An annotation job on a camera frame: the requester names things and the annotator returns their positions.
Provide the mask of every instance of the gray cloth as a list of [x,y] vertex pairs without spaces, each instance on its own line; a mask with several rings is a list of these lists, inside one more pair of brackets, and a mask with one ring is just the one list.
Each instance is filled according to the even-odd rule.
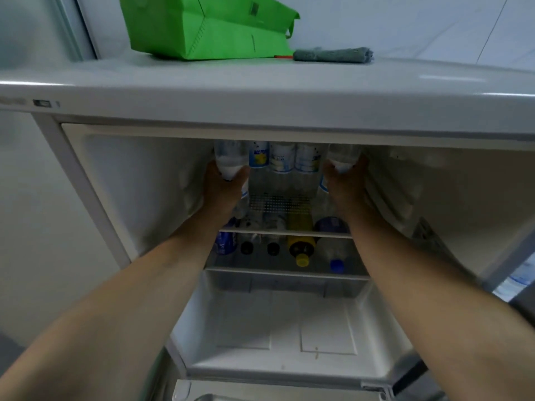
[[373,51],[368,47],[338,49],[336,51],[298,49],[293,56],[294,60],[299,62],[369,63],[373,58]]

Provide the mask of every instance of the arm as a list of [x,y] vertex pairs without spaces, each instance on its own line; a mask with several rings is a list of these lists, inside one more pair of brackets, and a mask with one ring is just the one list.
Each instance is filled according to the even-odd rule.
[[211,162],[203,207],[37,337],[0,379],[0,400],[135,400],[247,177],[225,182]]
[[533,398],[535,330],[375,213],[363,199],[365,167],[360,160],[340,175],[327,163],[329,192],[370,276],[438,383],[454,401]]

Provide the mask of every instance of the green reusable shopping bag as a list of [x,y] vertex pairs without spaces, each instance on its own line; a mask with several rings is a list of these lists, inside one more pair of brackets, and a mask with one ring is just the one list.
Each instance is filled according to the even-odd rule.
[[132,49],[186,60],[291,55],[287,38],[299,19],[275,0],[120,2]]

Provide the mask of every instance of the person's left hand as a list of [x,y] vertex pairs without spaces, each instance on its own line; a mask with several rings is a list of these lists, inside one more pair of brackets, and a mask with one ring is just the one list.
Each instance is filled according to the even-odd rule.
[[242,167],[232,181],[225,181],[216,161],[208,163],[204,173],[203,209],[223,226],[232,217],[232,210],[241,199],[241,188],[249,178],[249,166]]

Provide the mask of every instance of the mini fridge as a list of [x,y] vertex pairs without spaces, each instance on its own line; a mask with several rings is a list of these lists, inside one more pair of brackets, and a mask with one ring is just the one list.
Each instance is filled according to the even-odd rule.
[[[369,204],[487,290],[535,250],[534,73],[130,53],[2,72],[0,109],[33,114],[121,267],[198,209],[214,139],[364,146]],[[167,343],[181,378],[395,399],[420,359],[356,250],[348,264],[211,253]]]

